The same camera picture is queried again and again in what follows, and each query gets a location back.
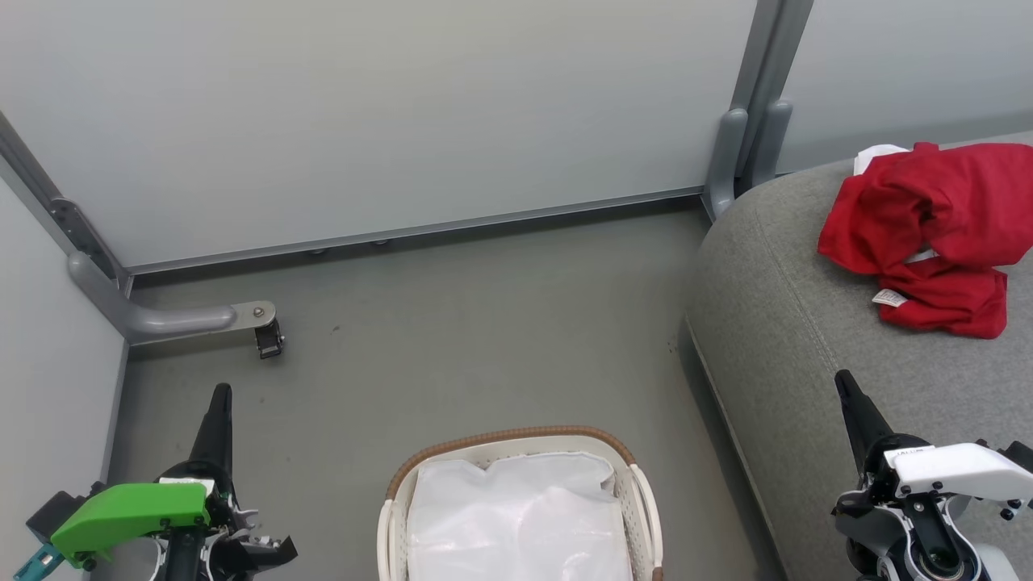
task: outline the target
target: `care label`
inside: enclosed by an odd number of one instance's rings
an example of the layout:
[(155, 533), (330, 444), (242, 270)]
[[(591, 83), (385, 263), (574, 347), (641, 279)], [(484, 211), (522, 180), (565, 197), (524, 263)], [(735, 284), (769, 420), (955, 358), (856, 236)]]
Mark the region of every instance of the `care label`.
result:
[(883, 288), (882, 290), (879, 290), (878, 295), (872, 298), (872, 302), (897, 308), (907, 302), (907, 297), (896, 290)]

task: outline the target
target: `white plastic bag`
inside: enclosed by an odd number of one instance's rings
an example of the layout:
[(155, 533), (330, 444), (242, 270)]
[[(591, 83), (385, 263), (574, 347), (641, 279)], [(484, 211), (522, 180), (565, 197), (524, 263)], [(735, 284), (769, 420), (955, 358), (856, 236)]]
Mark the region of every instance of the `white plastic bag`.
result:
[(584, 453), (419, 469), (411, 581), (631, 581), (614, 468)]

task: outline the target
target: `white wall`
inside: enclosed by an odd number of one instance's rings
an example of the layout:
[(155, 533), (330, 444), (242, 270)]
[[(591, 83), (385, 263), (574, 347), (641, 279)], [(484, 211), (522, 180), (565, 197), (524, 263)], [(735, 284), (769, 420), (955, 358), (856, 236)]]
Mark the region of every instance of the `white wall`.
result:
[(1031, 26), (1029, 0), (815, 1), (783, 91), (779, 172), (1033, 129)]
[(127, 266), (701, 185), (755, 0), (8, 0), (0, 109)]
[[(124, 341), (3, 179), (0, 247), (0, 562), (9, 578), (39, 549), (26, 519), (60, 490), (89, 493), (101, 476)], [(62, 565), (51, 579), (80, 577)]]

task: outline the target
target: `basket handle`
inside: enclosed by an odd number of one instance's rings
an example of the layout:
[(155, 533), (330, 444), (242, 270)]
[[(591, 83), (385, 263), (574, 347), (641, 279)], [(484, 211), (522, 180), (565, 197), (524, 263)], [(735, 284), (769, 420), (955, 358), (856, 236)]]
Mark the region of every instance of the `basket handle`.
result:
[(503, 430), (500, 432), (491, 432), (487, 434), (480, 434), (470, 437), (464, 437), (462, 439), (453, 439), (451, 441), (446, 441), (444, 444), (439, 444), (437, 446), (432, 446), (430, 448), (425, 448), (424, 450), (417, 452), (411, 458), (406, 460), (402, 467), (395, 472), (395, 478), (392, 479), (390, 484), (387, 485), (387, 498), (395, 498), (398, 494), (398, 489), (402, 486), (402, 481), (409, 473), (410, 470), (419, 465), (420, 462), (427, 460), (428, 458), (433, 458), (439, 456), (446, 452), (452, 452), (456, 450), (462, 450), (464, 448), (471, 448), (474, 446), (480, 446), (482, 444), (494, 444), (496, 441), (505, 441), (507, 439), (522, 439), (530, 437), (543, 437), (543, 436), (557, 436), (557, 435), (581, 435), (590, 436), (596, 439), (601, 439), (603, 442), (613, 448), (624, 462), (628, 465), (635, 463), (635, 457), (631, 455), (627, 447), (621, 442), (621, 440), (609, 435), (608, 433), (591, 426), (545, 426), (540, 428), (519, 428), (515, 430)]
[(390, 498), (384, 500), (377, 521), (377, 576), (380, 581), (392, 581), (390, 555), (387, 551), (390, 547), (390, 513), (394, 503)]
[(646, 472), (638, 467), (638, 464), (631, 464), (631, 476), (634, 477), (635, 486), (638, 488), (638, 496), (646, 504), (646, 516), (649, 519), (649, 531), (653, 541), (653, 567), (663, 565), (663, 532), (660, 530), (660, 511), (656, 508), (656, 498), (653, 497), (653, 487), (649, 485)]

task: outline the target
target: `gray sofa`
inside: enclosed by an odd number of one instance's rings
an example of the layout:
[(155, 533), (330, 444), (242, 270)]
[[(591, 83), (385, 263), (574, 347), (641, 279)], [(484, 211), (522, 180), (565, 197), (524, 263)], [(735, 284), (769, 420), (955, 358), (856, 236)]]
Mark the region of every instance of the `gray sofa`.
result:
[[(985, 141), (1033, 145), (1033, 132)], [(934, 445), (1033, 445), (1033, 257), (1002, 269), (1008, 327), (995, 340), (883, 324), (874, 279), (816, 251), (850, 171), (849, 160), (832, 163), (743, 195), (711, 228), (691, 278), (693, 342), (793, 581), (857, 577), (829, 516), (856, 482), (838, 369), (853, 372), (897, 431)], [(961, 528), (1033, 579), (1033, 515), (1005, 522), (999, 511), (973, 502)]]

